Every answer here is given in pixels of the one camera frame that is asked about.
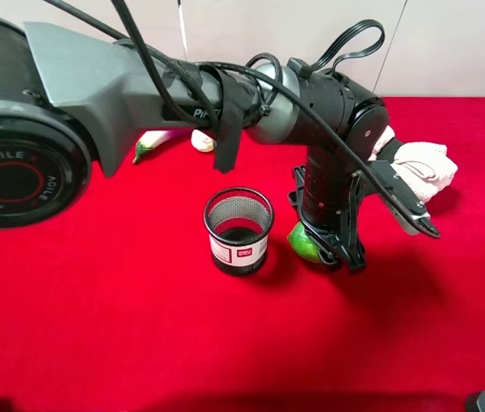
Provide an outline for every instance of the mesh pen holder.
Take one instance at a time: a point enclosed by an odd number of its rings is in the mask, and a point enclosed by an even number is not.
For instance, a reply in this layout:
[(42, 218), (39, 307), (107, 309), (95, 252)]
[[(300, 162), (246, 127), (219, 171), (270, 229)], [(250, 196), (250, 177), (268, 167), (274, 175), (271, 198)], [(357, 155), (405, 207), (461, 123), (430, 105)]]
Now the mesh pen holder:
[(215, 265), (234, 276), (258, 270), (267, 256), (267, 240), (274, 220), (264, 195), (246, 187), (216, 193), (204, 209)]

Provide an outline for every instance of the circular motor housing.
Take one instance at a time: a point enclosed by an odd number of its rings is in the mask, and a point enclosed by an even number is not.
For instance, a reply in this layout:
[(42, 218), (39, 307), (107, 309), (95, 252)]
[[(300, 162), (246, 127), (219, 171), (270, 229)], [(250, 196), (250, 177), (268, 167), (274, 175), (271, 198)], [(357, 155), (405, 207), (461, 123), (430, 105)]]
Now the circular motor housing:
[(90, 168), (82, 131), (45, 98), (24, 33), (0, 20), (0, 228), (64, 210)]

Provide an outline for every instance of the white wall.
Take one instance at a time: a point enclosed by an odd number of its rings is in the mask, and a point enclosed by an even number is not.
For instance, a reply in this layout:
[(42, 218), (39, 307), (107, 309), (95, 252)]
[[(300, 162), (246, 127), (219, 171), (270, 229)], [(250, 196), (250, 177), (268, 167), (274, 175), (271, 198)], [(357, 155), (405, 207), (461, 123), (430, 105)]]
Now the white wall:
[(485, 0), (409, 0), (376, 92), (485, 96)]
[[(67, 0), (67, 3), (126, 33), (110, 1)], [(176, 0), (128, 0), (127, 3), (148, 43), (171, 57), (185, 58)], [(0, 17), (21, 27), (24, 21), (49, 21), (98, 39), (110, 40), (42, 0), (0, 0)]]
[[(380, 21), (385, 46), (368, 58), (343, 62), (339, 70), (373, 88), (404, 0), (182, 0), (189, 60), (244, 64), (271, 52), (285, 64), (290, 57), (314, 63), (346, 28), (368, 18)], [(362, 33), (342, 52), (375, 42), (376, 29)]]

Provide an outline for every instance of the red felt surface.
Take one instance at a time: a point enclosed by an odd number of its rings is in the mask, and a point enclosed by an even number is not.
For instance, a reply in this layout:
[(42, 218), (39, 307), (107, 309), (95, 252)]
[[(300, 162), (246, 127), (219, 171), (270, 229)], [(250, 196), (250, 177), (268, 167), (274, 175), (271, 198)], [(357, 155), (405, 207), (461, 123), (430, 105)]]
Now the red felt surface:
[[(485, 389), (485, 99), (388, 99), (404, 141), (459, 171), (430, 204), (441, 240), (361, 210), (365, 273), (303, 264), (286, 235), (304, 149), (243, 139), (236, 170), (188, 141), (67, 213), (0, 233), (0, 411), (461, 411)], [(202, 212), (247, 185), (273, 203), (269, 259), (215, 269)]]

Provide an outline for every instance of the label on cup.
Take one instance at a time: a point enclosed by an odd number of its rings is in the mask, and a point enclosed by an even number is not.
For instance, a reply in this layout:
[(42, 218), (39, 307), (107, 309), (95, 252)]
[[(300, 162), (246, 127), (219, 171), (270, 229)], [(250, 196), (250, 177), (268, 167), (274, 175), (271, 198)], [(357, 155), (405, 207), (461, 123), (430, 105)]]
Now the label on cup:
[(256, 263), (267, 250), (267, 239), (265, 236), (256, 243), (245, 246), (230, 246), (221, 243), (213, 236), (209, 236), (211, 251), (216, 258), (222, 262), (238, 268)]

